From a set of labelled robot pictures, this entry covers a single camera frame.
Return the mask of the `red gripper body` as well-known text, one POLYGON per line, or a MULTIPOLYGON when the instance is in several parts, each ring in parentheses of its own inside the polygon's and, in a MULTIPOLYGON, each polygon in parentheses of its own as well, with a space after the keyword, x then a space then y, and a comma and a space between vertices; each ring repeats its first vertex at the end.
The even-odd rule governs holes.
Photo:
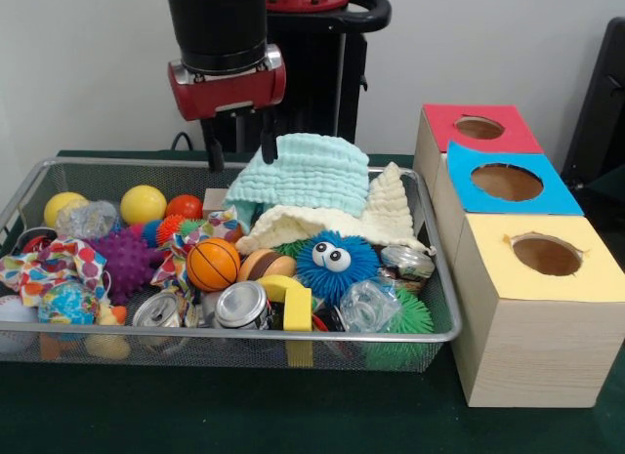
POLYGON ((181 61, 168 63, 168 79, 178 110, 186 121, 212 119, 242 108, 258 110, 282 102, 286 65, 277 46, 268 46, 252 69, 230 75, 192 73, 181 61))

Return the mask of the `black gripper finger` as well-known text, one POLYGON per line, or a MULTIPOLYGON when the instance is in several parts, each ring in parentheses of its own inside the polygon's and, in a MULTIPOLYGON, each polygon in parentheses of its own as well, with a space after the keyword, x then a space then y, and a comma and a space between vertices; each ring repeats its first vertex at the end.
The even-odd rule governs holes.
POLYGON ((263 161, 266 164, 272 164, 277 158, 277 144, 275 135, 275 109, 268 106, 263 110, 263 127, 260 136, 260 148, 263 161))
POLYGON ((211 172, 222 172, 224 170, 224 154, 222 146, 217 140, 213 128, 213 121, 205 118, 202 120, 202 137, 208 157, 209 169, 211 172))

